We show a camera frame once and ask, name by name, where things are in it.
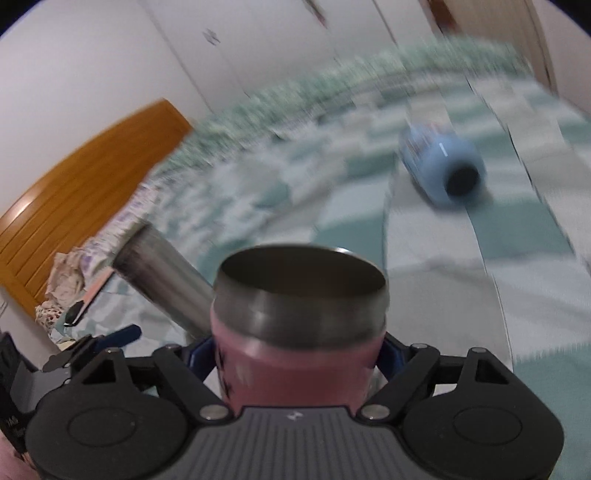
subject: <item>door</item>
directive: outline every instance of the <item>door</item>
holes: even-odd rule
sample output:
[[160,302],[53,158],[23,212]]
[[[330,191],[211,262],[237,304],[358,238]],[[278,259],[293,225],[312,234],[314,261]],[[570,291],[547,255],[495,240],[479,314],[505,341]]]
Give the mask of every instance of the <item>door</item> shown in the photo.
[[340,59],[377,53],[394,46],[384,20],[372,0],[318,0],[327,33]]
[[452,30],[513,44],[530,61],[537,80],[556,90],[550,54],[531,0],[430,0],[436,20],[437,14],[441,18],[441,2],[452,16],[446,18]]
[[232,65],[220,51],[197,2],[144,0],[142,5],[213,112],[248,100]]
[[174,1],[193,4],[199,21],[215,32],[215,46],[246,94],[288,75],[287,59],[265,35],[244,0]]
[[328,31],[303,0],[236,0],[252,12],[256,24],[283,59],[285,78],[300,77],[337,57]]

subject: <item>wooden headboard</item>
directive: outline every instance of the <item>wooden headboard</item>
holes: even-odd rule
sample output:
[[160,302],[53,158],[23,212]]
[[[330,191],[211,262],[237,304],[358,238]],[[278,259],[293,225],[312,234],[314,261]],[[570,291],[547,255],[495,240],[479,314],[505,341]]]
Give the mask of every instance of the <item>wooden headboard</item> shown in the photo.
[[94,235],[191,130],[167,100],[93,138],[39,179],[0,218],[0,284],[35,316],[56,252]]

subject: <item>bottle opening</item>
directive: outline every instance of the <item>bottle opening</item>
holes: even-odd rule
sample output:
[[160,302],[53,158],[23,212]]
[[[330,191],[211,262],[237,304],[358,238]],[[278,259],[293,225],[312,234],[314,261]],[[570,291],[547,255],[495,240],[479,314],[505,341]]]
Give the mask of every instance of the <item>bottle opening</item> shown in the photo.
[[225,259],[220,272],[243,286],[294,297],[340,298],[374,294],[386,280],[354,255],[309,245],[266,245]]
[[450,197],[463,197],[473,192],[480,184],[480,174],[472,166],[457,168],[445,185],[445,191]]

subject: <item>white wall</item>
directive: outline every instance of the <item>white wall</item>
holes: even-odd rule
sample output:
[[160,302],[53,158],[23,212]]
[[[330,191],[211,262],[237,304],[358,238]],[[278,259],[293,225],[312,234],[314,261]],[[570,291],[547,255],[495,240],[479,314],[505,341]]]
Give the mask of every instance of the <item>white wall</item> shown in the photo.
[[591,113],[591,38],[548,0],[534,0],[559,94]]
[[136,0],[44,0],[0,37],[0,213],[55,163],[167,98],[209,110]]
[[10,333],[17,349],[37,368],[59,353],[45,330],[0,286],[0,332]]

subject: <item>white wardrobe door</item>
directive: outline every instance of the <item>white wardrobe door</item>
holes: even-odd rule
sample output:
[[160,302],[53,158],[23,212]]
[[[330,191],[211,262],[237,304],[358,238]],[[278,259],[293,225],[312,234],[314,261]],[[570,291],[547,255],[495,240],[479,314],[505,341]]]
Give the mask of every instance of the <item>white wardrobe door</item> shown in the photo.
[[252,12],[260,30],[282,58],[286,77],[300,77],[336,56],[329,32],[303,0],[234,0]]
[[204,35],[210,27],[200,14],[201,1],[143,0],[141,3],[212,111],[219,112],[233,103],[248,100],[232,65]]
[[394,46],[372,0],[317,0],[324,9],[330,39],[341,59]]
[[199,1],[202,21],[219,39],[217,48],[232,65],[245,92],[289,75],[286,62],[272,45],[256,16],[243,0]]

